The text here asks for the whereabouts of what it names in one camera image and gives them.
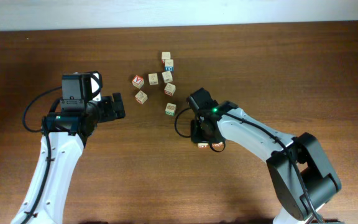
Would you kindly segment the red edged block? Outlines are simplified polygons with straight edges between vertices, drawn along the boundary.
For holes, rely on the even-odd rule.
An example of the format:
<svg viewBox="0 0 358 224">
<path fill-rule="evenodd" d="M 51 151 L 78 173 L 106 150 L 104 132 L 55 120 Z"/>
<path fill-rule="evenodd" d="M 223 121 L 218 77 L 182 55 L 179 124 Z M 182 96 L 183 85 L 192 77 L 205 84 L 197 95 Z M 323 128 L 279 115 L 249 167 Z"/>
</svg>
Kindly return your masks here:
<svg viewBox="0 0 358 224">
<path fill-rule="evenodd" d="M 223 146 L 224 146 L 223 142 L 212 143 L 212 147 L 223 147 Z"/>
</svg>

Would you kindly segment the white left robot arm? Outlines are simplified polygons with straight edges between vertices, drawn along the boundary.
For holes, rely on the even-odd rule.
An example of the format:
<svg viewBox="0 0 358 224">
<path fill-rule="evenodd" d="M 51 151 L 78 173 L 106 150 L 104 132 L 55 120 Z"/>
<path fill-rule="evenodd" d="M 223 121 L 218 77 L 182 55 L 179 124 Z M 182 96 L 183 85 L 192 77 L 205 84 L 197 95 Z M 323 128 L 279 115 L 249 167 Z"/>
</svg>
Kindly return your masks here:
<svg viewBox="0 0 358 224">
<path fill-rule="evenodd" d="M 57 113 L 53 102 L 42 119 L 41 148 L 25 199 L 12 223 L 62 223 L 65 201 L 76 163 L 98 123 L 125 117 L 120 93 L 89 101 L 81 112 Z"/>
</svg>

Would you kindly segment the pineapple 2 block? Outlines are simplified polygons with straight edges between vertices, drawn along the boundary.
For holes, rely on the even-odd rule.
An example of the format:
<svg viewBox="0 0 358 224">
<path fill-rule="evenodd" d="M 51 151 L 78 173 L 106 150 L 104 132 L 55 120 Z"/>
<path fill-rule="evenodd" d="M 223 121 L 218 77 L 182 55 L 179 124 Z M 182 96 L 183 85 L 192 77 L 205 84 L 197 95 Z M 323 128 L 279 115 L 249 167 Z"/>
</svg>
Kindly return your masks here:
<svg viewBox="0 0 358 224">
<path fill-rule="evenodd" d="M 167 103 L 165 108 L 165 114 L 168 114 L 170 116 L 174 116 L 176 112 L 177 106 L 173 103 Z"/>
</svg>

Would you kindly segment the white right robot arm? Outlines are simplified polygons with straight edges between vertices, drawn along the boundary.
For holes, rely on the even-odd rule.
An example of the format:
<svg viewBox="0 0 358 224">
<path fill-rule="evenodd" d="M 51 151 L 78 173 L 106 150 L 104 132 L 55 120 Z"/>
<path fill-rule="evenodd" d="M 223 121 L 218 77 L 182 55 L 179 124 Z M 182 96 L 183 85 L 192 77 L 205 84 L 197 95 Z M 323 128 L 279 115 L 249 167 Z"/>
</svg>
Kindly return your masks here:
<svg viewBox="0 0 358 224">
<path fill-rule="evenodd" d="M 266 163 L 282 205 L 274 223 L 325 222 L 318 210 L 341 190 L 341 181 L 316 137 L 281 133 L 230 101 L 188 98 L 188 104 L 209 145 L 233 141 Z"/>
</svg>

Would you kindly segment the bird red I block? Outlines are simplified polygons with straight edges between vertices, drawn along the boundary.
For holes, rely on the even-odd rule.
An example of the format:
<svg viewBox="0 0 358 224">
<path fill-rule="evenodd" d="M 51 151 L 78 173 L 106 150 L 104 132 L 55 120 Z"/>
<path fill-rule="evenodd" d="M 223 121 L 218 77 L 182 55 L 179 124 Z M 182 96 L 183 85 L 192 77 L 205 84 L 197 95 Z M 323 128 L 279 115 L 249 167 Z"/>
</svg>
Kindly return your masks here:
<svg viewBox="0 0 358 224">
<path fill-rule="evenodd" d="M 173 96 L 176 91 L 176 86 L 171 83 L 167 83 L 164 88 L 164 93 L 168 96 Z"/>
</svg>

